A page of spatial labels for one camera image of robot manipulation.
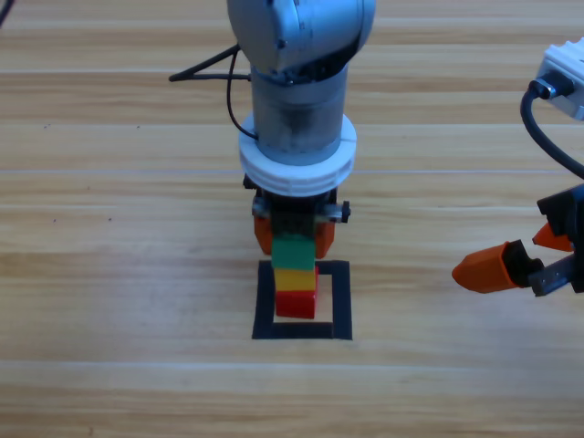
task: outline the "wooden table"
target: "wooden table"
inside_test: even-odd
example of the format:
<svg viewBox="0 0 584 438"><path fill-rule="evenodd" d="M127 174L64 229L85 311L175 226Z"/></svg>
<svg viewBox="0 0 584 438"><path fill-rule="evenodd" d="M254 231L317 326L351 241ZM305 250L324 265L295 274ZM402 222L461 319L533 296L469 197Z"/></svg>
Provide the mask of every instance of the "wooden table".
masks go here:
<svg viewBox="0 0 584 438"><path fill-rule="evenodd" d="M350 69L354 340L251 340L262 258L221 82L225 1L18 0L0 31L0 436L584 437L584 297L452 268L579 181L520 124L581 0L381 0ZM245 72L241 59L237 70ZM224 71L226 64L213 71ZM242 119L249 85L235 84ZM537 118L570 153L583 127ZM329 292L318 318L330 318Z"/></svg>

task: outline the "black tape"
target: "black tape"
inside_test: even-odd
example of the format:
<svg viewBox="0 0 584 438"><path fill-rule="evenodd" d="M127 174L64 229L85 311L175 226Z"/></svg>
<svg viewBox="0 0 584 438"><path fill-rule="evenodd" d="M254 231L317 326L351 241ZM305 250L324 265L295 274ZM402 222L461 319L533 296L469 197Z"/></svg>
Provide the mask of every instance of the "black tape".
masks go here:
<svg viewBox="0 0 584 438"><path fill-rule="evenodd" d="M275 323L276 288L269 261L259 262L252 339L352 340L349 262L317 262L318 274L332 276L332 322Z"/></svg>
<svg viewBox="0 0 584 438"><path fill-rule="evenodd" d="M2 27L2 24L6 21L6 18L8 17L8 14L10 14L15 2L16 0L5 0L4 6L2 6L2 9L0 10L0 27Z"/></svg>

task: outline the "black cord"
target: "black cord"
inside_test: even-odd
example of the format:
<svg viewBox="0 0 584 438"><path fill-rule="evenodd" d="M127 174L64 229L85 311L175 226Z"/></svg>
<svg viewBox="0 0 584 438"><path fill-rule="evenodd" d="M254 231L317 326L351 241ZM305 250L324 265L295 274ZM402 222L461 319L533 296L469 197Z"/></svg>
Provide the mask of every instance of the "black cord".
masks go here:
<svg viewBox="0 0 584 438"><path fill-rule="evenodd" d="M533 116L533 102L542 98L544 91L539 84L532 82L525 96L521 100L521 118L531 138L544 152L563 167L584 179L584 166L563 152L548 136L538 127Z"/></svg>
<svg viewBox="0 0 584 438"><path fill-rule="evenodd" d="M2 9L0 10L0 27L4 24L12 6L15 5L15 1L16 0L5 0L4 6L2 6Z"/></svg>
<svg viewBox="0 0 584 438"><path fill-rule="evenodd" d="M237 123L237 120L235 119L234 111L231 108L231 83L232 83L232 79L233 79L233 75L234 75L235 62L237 60L237 52L238 51L239 50L237 50L234 53L234 55L231 59L231 67L229 68L229 79L227 80L227 110L229 111L229 117L231 118L231 121L234 123L235 127L238 128L247 137L250 137L254 140L257 140L257 135L252 134L248 130L245 130L239 123Z"/></svg>
<svg viewBox="0 0 584 438"><path fill-rule="evenodd" d="M228 80L229 79L229 75L224 75L224 74L216 74L216 75L194 75L190 78L185 78L185 79L181 79L181 80L208 80L208 79L224 79L224 80ZM247 82L251 82L252 81L252 75L233 75L231 77L231 79L233 80L246 80Z"/></svg>
<svg viewBox="0 0 584 438"><path fill-rule="evenodd" d="M197 64L194 67L187 68L185 71L182 71L180 73L176 73L176 74L170 76L168 80L170 80L171 82L179 82L181 80L191 80L194 74L196 74L200 71L203 71L206 68L209 68L210 66L215 65L219 61L223 61L224 59L228 59L229 57L232 57L234 54L236 54L239 51L239 49L240 49L240 47L238 44L236 44L235 46L229 47L227 50L224 50L223 52L221 52L218 55L215 55L214 57L210 57L209 59L202 62L201 64Z"/></svg>

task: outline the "toy block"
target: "toy block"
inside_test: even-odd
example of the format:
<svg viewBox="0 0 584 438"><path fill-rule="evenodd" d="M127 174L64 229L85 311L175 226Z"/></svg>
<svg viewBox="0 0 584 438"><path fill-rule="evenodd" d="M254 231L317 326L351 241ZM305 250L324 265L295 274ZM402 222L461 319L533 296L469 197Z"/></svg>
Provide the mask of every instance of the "toy block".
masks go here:
<svg viewBox="0 0 584 438"><path fill-rule="evenodd" d="M301 235L276 235L272 242L274 268L313 271L316 243Z"/></svg>
<svg viewBox="0 0 584 438"><path fill-rule="evenodd" d="M272 254L272 241L274 239L270 220L262 217L254 217L254 232L259 247L262 248L266 256L270 256Z"/></svg>
<svg viewBox="0 0 584 438"><path fill-rule="evenodd" d="M314 319L317 314L318 269L315 277L314 290L278 290L276 315L284 318Z"/></svg>
<svg viewBox="0 0 584 438"><path fill-rule="evenodd" d="M326 224L318 224L317 226L317 258L324 258L327 256L332 243L335 240L335 224L332 222Z"/></svg>
<svg viewBox="0 0 584 438"><path fill-rule="evenodd" d="M317 280L316 269L301 271L297 269L274 269L276 290L313 290Z"/></svg>

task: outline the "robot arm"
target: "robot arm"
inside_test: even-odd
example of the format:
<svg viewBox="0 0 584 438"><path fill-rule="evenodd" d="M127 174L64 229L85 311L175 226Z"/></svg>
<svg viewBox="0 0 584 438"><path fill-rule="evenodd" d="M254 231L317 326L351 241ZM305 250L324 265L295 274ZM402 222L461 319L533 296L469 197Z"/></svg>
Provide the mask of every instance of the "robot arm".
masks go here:
<svg viewBox="0 0 584 438"><path fill-rule="evenodd" d="M584 39L552 46L521 102L521 116L531 138L556 162L584 179L584 166L538 127L531 109L535 99L549 100L573 119L584 120ZM584 293L584 184L541 199L537 206L547 224L533 242L572 255L544 266L541 260L529 258L521 241L506 242L468 255L454 269L454 280L480 293L531 287L537 297L543 297L566 284L576 293Z"/></svg>
<svg viewBox="0 0 584 438"><path fill-rule="evenodd" d="M375 15L375 0L228 0L227 7L252 66L276 77L344 67L367 41Z"/></svg>

